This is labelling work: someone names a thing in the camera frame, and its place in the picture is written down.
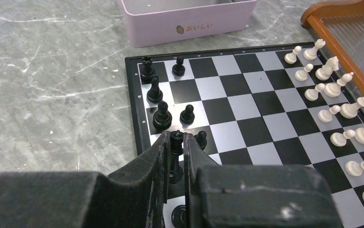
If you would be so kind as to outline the black pawn second row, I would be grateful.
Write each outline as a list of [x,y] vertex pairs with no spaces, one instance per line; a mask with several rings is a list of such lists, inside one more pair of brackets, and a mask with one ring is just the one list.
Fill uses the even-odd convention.
[[192,124],[195,119],[194,107],[191,104],[186,105],[185,109],[180,113],[180,122],[182,124]]
[[200,148],[204,150],[207,146],[207,133],[205,131],[199,131],[194,137]]
[[185,66],[183,65],[184,59],[182,57],[176,58],[176,64],[172,67],[172,73],[175,76],[183,76],[185,73]]

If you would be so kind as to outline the black queen piece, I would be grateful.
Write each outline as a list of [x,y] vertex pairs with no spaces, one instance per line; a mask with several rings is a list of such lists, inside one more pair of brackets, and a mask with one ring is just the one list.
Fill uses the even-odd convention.
[[153,115],[153,126],[157,130],[166,130],[171,124],[172,114],[168,111],[168,104],[165,101],[161,101]]

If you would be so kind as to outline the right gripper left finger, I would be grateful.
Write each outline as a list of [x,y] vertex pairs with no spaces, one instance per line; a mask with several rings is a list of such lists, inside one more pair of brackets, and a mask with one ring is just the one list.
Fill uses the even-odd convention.
[[0,228],[162,228],[170,133],[122,168],[0,172]]

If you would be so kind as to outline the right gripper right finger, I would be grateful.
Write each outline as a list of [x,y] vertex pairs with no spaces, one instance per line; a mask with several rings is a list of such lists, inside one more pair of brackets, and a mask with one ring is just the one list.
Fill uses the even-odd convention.
[[326,180],[303,165],[219,165],[183,137],[189,228],[339,228]]

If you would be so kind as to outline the black piece corner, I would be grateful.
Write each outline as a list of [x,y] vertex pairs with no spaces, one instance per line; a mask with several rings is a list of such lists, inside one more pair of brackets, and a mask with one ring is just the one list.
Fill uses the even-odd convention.
[[141,81],[143,83],[150,83],[155,76],[155,70],[152,68],[152,58],[150,56],[144,56],[142,58],[142,70],[141,70]]

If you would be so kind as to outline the black king piece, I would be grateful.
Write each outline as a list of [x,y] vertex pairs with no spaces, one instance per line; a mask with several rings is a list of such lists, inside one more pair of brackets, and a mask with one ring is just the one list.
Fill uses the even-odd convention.
[[183,177],[183,169],[179,165],[179,156],[183,154],[183,133],[180,130],[172,131],[170,134],[171,141],[171,165],[169,182],[176,184]]

